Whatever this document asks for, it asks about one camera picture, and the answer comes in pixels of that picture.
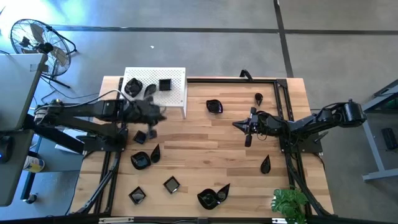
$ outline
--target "white pegboard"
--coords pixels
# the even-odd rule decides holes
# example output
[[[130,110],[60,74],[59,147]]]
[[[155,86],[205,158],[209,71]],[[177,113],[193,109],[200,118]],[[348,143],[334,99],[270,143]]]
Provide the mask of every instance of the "white pegboard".
[[[187,90],[187,74],[185,73],[185,68],[126,67],[122,84],[123,93],[126,93],[124,91],[126,83],[133,78],[142,82],[142,90],[135,98],[127,95],[130,100],[142,100],[147,86],[156,84],[156,92],[153,94],[155,104],[170,107],[184,107],[184,102],[187,100],[187,94],[185,93]],[[172,89],[170,91],[159,91],[159,80],[169,78],[172,80]]]

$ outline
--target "green plant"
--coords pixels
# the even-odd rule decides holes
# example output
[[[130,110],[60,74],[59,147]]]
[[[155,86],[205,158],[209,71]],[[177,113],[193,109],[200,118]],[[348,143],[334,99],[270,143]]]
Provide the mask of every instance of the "green plant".
[[[274,199],[271,202],[273,212],[280,212],[288,224],[305,224],[305,215],[302,205],[308,201],[301,190],[294,188],[274,190]]]

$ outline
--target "wood grain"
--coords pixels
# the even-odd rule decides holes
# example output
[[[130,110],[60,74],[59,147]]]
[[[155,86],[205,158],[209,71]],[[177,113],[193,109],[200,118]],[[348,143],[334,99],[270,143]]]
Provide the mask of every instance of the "wood grain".
[[[115,89],[118,81],[119,77],[104,77],[101,94]],[[287,82],[294,118],[308,116],[310,108],[303,80],[288,78]],[[231,125],[249,116],[250,107],[256,105],[254,94],[257,92],[264,96],[257,108],[277,114],[274,89],[269,84],[190,83],[186,120],[181,119],[179,109],[167,108],[167,121],[155,127],[158,138],[144,145],[133,142],[132,137],[138,130],[145,131],[146,126],[129,124],[129,142],[122,153],[112,216],[278,217],[270,206],[273,191],[289,187],[278,139],[269,136],[260,141],[253,136],[252,147],[246,148],[244,135]],[[205,105],[209,99],[220,100],[224,113],[209,114]],[[161,160],[147,169],[135,170],[130,156],[139,151],[150,154],[157,144]],[[270,155],[272,169],[264,175],[259,166],[267,155]],[[71,211],[78,210],[94,192],[103,157],[104,152],[95,152],[83,161]],[[333,212],[322,164],[307,154],[303,155],[303,164],[308,187],[322,205]],[[170,195],[163,183],[172,175],[181,187]],[[231,184],[231,188],[225,202],[214,210],[201,207],[197,193],[206,188],[217,191],[226,184]],[[134,205],[127,195],[138,186],[147,198]],[[107,197],[105,193],[102,209]]]

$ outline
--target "concrete floor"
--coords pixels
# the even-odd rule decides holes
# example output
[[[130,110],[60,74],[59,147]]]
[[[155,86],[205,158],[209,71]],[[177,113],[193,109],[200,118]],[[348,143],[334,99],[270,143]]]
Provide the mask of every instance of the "concrete floor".
[[[286,29],[398,29],[398,2],[393,0],[279,2]],[[119,0],[117,4],[72,0],[24,4],[20,7],[9,2],[0,15],[1,50],[13,52],[8,32],[22,18],[78,26],[277,28],[272,0]],[[186,67],[190,76],[237,76],[240,69],[246,68],[254,77],[286,77],[278,34],[61,33],[79,50],[68,72],[59,78],[73,87],[60,88],[70,96],[98,92],[104,75],[123,75],[125,67]],[[348,98],[364,103],[397,78],[397,35],[287,35],[287,45],[294,77],[304,78],[312,108]],[[36,99],[40,101],[49,92],[47,84],[40,82]],[[362,174],[376,171],[363,128],[332,129],[322,145],[335,213],[397,222],[398,178],[366,184],[362,181]],[[394,167],[398,156],[386,157],[389,167]],[[41,174],[34,192],[42,200],[24,205],[26,209],[21,213],[18,206],[22,202],[17,197],[11,206],[0,208],[0,220],[63,215],[76,176],[72,172]],[[63,193],[55,199],[54,192]]]

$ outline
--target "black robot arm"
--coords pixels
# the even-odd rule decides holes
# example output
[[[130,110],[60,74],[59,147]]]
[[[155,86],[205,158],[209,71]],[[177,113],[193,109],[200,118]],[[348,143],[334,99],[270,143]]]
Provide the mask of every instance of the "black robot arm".
[[[312,114],[298,121],[286,121],[265,111],[251,108],[250,117],[244,121],[233,122],[245,135],[245,146],[250,147],[252,134],[285,136],[291,142],[303,140],[309,135],[340,126],[350,128],[360,126],[366,121],[361,105],[349,100],[323,107],[318,114]]]
[[[124,148],[127,138],[126,123],[147,124],[149,138],[155,138],[157,134],[152,129],[153,126],[166,119],[151,96],[144,100],[100,100],[91,104],[70,104],[53,100],[49,104],[38,105],[34,116],[37,126],[64,126],[87,132],[87,136],[77,136],[85,143],[86,151],[118,151],[117,149]],[[95,117],[108,123],[93,123],[80,119],[81,117]]]

